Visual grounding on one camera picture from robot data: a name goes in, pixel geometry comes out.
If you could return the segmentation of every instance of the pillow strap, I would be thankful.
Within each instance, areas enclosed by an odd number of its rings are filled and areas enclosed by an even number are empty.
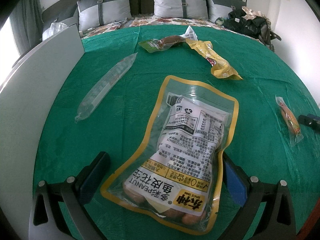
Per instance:
[[[103,0],[98,0],[98,14],[99,14],[99,24],[100,26],[103,26],[103,14],[102,14],[102,4]]]
[[[182,5],[183,17],[188,18],[186,0],[181,0],[181,5]]]

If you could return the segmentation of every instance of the green fabric sheet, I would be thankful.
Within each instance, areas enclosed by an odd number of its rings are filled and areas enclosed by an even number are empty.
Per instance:
[[[215,78],[208,61],[187,44],[152,54],[137,45],[151,38],[180,35],[185,30],[182,25],[141,26],[83,40],[85,54],[66,79],[44,125],[36,156],[34,190],[42,179],[56,183],[77,175],[100,151],[108,152],[112,161],[105,181],[140,145],[164,78],[175,75],[208,83],[239,101],[236,131],[226,152],[249,176],[267,183],[287,181],[298,231],[320,196],[320,135],[301,126],[304,139],[290,147],[288,128],[275,95],[283,97],[296,117],[309,113],[320,116],[319,108],[305,85],[275,53],[247,37],[194,27],[199,40],[211,41],[213,49],[228,60],[243,81]],[[75,123],[77,108],[88,91],[117,62],[135,52],[138,54],[132,68],[88,119]],[[109,240],[190,238],[147,215],[112,203],[99,190],[85,207]],[[81,239],[65,206],[61,208],[74,237]],[[223,186],[213,229],[192,239],[217,239],[238,209]],[[256,216],[246,239],[254,233],[253,226],[259,219]]]

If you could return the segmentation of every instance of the gray curtain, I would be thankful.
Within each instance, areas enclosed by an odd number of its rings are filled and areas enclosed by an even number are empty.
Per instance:
[[[43,29],[39,0],[20,0],[10,14],[10,23],[20,55],[38,45]]]

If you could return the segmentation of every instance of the gray and white pillow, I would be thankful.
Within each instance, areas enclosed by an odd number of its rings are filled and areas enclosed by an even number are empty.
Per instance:
[[[42,41],[46,40],[49,37],[51,24],[54,22],[62,22],[66,24],[68,27],[73,24],[77,24],[77,27],[79,28],[79,11],[77,4],[69,6],[67,9],[63,10],[55,17],[43,23]]]
[[[208,19],[206,0],[154,0],[158,17]]]
[[[77,3],[80,31],[131,18],[129,0],[80,0]]]
[[[227,18],[228,13],[246,6],[242,0],[207,0],[209,20],[215,22],[219,17]]]

